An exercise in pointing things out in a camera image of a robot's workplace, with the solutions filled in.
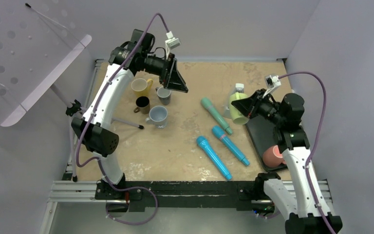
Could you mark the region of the green cup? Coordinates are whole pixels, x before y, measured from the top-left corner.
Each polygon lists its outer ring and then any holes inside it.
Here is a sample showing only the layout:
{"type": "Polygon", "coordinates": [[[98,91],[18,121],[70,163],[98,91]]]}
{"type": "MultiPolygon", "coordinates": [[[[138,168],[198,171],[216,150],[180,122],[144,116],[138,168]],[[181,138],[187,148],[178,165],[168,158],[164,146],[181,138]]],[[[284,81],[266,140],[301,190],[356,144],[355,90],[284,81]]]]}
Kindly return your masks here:
{"type": "Polygon", "coordinates": [[[235,92],[229,97],[229,111],[230,116],[234,124],[236,125],[245,125],[249,121],[236,107],[232,105],[232,101],[240,100],[247,98],[248,95],[245,93],[235,92]]]}

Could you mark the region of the dark blue-grey mug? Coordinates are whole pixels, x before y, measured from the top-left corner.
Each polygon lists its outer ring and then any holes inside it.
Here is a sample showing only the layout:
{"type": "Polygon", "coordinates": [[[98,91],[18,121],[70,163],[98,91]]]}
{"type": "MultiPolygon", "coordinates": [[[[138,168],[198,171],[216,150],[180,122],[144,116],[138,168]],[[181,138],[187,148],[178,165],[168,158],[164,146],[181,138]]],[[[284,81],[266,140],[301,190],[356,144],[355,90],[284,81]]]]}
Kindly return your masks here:
{"type": "Polygon", "coordinates": [[[171,90],[164,87],[156,87],[156,94],[163,105],[169,105],[171,102],[171,90]]]}

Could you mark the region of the yellow cup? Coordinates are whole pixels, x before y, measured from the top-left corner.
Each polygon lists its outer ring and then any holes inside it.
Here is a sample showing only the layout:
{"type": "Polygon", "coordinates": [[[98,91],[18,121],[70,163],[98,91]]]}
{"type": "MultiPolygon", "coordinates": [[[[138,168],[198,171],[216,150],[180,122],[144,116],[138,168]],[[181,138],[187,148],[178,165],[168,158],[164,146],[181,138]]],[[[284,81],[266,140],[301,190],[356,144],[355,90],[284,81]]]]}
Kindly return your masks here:
{"type": "Polygon", "coordinates": [[[148,97],[150,94],[151,87],[153,85],[152,79],[137,78],[132,81],[131,89],[133,90],[136,97],[148,97]]]}

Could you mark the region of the light grey mug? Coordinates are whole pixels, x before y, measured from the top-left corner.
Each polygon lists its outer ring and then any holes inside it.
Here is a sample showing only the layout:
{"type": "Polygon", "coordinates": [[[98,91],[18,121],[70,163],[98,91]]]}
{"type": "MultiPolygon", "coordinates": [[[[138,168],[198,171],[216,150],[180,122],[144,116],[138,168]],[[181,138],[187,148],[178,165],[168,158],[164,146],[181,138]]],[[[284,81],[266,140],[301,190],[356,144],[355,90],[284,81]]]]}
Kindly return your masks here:
{"type": "Polygon", "coordinates": [[[153,124],[159,129],[163,129],[168,124],[168,110],[164,106],[154,106],[150,109],[149,116],[145,119],[147,124],[153,124]]]}

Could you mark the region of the brown mug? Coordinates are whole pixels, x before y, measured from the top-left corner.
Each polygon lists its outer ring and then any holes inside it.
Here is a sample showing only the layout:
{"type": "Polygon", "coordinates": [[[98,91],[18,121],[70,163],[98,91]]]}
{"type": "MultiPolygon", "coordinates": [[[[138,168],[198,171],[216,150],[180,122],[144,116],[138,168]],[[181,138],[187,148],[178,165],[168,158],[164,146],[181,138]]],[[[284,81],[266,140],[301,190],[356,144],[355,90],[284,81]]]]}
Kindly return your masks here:
{"type": "Polygon", "coordinates": [[[133,110],[134,113],[148,114],[150,112],[150,100],[146,96],[138,97],[136,102],[136,107],[133,110]]]}

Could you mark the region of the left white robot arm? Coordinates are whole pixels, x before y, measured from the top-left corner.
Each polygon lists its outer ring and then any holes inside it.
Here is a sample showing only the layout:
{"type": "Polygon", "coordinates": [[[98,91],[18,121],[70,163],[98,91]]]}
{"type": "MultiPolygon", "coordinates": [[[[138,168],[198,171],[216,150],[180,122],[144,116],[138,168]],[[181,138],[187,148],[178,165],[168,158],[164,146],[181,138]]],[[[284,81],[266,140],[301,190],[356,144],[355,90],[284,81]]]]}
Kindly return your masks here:
{"type": "Polygon", "coordinates": [[[102,180],[109,183],[107,194],[113,199],[121,199],[126,186],[117,158],[113,155],[119,136],[110,131],[112,116],[125,89],[143,71],[157,75],[159,83],[168,90],[187,93],[187,85],[177,70],[177,59],[170,51],[180,46],[180,40],[171,31],[166,33],[165,57],[151,54],[155,36],[135,29],[131,39],[116,47],[110,53],[107,73],[100,89],[88,110],[82,117],[75,117],[71,127],[78,137],[78,144],[84,144],[93,153],[102,173],[102,180]]]}

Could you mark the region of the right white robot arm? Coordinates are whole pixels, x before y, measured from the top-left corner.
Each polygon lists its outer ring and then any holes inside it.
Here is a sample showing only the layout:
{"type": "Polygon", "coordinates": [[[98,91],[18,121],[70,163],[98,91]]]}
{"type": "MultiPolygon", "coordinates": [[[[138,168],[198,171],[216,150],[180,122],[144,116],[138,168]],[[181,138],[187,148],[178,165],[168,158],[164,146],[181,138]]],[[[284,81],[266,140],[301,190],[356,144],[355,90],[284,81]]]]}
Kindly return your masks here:
{"type": "Polygon", "coordinates": [[[337,234],[342,220],[333,215],[320,190],[311,162],[312,149],[301,126],[304,99],[288,93],[281,102],[272,99],[265,89],[231,105],[243,116],[261,116],[274,124],[274,140],[290,172],[295,195],[285,188],[278,175],[259,174],[254,192],[259,198],[269,197],[285,220],[288,234],[337,234]]]}

